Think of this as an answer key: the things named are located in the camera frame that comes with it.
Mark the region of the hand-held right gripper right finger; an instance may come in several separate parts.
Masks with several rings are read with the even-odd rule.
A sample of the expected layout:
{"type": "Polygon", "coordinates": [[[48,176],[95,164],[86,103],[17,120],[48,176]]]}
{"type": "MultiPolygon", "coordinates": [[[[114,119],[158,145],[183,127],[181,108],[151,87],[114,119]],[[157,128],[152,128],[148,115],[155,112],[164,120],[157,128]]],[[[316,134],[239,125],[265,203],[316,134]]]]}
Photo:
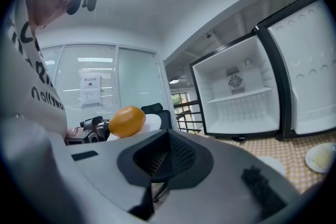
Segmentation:
{"type": "Polygon", "coordinates": [[[248,151],[169,131],[174,171],[155,224],[257,224],[299,197],[279,172],[248,151]]]}

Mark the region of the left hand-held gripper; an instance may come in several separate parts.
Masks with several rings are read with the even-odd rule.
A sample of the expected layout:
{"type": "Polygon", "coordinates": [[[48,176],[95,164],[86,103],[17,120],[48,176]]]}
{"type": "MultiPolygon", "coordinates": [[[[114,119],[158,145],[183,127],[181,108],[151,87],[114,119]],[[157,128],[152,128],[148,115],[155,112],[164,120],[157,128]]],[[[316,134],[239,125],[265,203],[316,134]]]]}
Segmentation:
{"type": "Polygon", "coordinates": [[[107,141],[110,135],[108,123],[109,120],[103,119],[102,116],[96,116],[80,122],[78,127],[73,129],[69,127],[65,144],[76,145],[107,141]]]}

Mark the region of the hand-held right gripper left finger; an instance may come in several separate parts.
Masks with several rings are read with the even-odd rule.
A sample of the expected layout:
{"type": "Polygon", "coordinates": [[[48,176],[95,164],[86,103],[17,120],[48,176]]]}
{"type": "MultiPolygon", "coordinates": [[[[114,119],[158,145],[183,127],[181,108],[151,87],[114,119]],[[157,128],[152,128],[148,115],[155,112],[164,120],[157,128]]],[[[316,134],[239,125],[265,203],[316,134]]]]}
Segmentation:
{"type": "Polygon", "coordinates": [[[152,177],[163,154],[157,139],[163,131],[119,140],[70,145],[70,155],[85,178],[100,194],[122,210],[143,220],[154,213],[152,177]]]}

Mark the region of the white round plate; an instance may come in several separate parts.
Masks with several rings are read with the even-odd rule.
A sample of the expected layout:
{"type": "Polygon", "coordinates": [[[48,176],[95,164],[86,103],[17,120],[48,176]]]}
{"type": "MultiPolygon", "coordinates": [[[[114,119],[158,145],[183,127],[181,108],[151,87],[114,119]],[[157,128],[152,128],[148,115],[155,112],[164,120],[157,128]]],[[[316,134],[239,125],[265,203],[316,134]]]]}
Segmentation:
{"type": "Polygon", "coordinates": [[[161,119],[155,114],[146,114],[145,116],[135,116],[127,120],[114,120],[116,128],[111,132],[107,141],[114,141],[130,136],[147,133],[150,131],[159,130],[161,126],[161,119]]]}

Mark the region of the orange fruit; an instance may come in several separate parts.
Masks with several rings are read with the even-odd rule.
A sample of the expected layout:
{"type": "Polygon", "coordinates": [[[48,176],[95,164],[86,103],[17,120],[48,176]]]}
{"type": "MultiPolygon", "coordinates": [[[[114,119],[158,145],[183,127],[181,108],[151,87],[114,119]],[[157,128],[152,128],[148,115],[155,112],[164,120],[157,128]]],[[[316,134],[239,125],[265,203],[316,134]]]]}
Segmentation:
{"type": "Polygon", "coordinates": [[[134,135],[145,124],[145,113],[135,107],[128,106],[117,111],[109,120],[108,128],[111,134],[119,138],[134,135]]]}

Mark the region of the mini fridge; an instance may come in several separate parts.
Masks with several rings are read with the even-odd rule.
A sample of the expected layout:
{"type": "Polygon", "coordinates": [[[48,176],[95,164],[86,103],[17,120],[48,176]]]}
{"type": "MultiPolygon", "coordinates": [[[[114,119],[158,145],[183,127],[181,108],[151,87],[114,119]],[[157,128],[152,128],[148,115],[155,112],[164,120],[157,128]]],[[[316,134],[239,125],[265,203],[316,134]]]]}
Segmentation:
{"type": "Polygon", "coordinates": [[[190,69],[206,135],[336,130],[336,19],[324,0],[295,1],[190,69]]]}

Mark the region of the black metal railing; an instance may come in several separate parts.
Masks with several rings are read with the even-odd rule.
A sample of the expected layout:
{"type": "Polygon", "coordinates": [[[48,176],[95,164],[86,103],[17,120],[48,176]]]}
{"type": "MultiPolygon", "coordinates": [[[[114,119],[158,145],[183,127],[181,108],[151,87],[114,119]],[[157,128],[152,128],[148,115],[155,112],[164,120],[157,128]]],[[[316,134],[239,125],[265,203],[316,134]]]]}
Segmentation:
{"type": "Polygon", "coordinates": [[[179,131],[198,134],[203,126],[200,110],[192,111],[193,106],[199,106],[199,101],[188,101],[185,103],[174,104],[175,118],[179,131]]]}

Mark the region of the white paper notice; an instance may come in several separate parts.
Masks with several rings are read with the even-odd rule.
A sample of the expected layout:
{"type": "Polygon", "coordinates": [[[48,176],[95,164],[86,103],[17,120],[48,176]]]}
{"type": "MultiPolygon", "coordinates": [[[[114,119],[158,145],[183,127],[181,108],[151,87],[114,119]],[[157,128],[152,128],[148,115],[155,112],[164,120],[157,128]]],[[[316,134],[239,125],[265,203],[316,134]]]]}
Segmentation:
{"type": "Polygon", "coordinates": [[[99,74],[81,75],[80,102],[82,106],[101,104],[101,76],[99,74]]]}

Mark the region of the black office chair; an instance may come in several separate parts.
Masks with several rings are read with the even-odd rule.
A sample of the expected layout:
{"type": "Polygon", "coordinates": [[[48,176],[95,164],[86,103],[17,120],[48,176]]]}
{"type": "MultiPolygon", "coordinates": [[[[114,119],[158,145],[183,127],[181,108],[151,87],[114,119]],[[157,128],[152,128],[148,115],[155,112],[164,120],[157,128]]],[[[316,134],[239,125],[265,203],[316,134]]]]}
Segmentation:
{"type": "Polygon", "coordinates": [[[169,110],[163,109],[161,103],[143,106],[141,110],[145,114],[155,114],[161,119],[160,129],[172,129],[171,114],[169,110]]]}

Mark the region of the person's white printed shirt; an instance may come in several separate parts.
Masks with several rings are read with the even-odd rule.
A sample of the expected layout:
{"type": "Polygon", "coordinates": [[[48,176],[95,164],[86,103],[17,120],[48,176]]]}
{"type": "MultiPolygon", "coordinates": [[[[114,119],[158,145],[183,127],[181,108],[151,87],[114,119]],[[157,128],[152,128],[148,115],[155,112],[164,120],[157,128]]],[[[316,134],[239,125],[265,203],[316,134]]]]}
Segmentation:
{"type": "Polygon", "coordinates": [[[22,116],[67,133],[65,107],[33,37],[26,0],[15,0],[0,31],[0,115],[22,116]]]}

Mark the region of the white plate with yellow food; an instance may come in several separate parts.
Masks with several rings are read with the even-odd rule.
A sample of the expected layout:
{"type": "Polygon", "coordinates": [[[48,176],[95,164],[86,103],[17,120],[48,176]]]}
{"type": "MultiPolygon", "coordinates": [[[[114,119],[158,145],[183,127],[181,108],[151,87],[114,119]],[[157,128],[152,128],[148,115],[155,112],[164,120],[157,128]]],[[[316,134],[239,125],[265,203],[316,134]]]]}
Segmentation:
{"type": "Polygon", "coordinates": [[[260,156],[258,157],[260,161],[265,163],[266,165],[270,166],[274,170],[276,170],[278,173],[280,173],[283,177],[286,177],[286,168],[285,166],[279,161],[278,159],[275,159],[273,157],[269,156],[260,156]]]}

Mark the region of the window with dark frame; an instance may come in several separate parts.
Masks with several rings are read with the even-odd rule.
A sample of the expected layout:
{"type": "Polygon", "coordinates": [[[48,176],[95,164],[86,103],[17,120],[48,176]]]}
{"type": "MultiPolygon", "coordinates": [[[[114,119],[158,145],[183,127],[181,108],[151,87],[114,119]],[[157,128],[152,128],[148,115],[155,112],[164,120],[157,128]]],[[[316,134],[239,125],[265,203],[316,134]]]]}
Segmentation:
{"type": "Polygon", "coordinates": [[[189,106],[178,107],[178,108],[175,107],[176,105],[189,102],[189,99],[188,99],[188,96],[187,96],[186,92],[172,94],[171,97],[172,97],[172,101],[173,101],[175,114],[187,112],[187,111],[190,110],[189,106]]]}

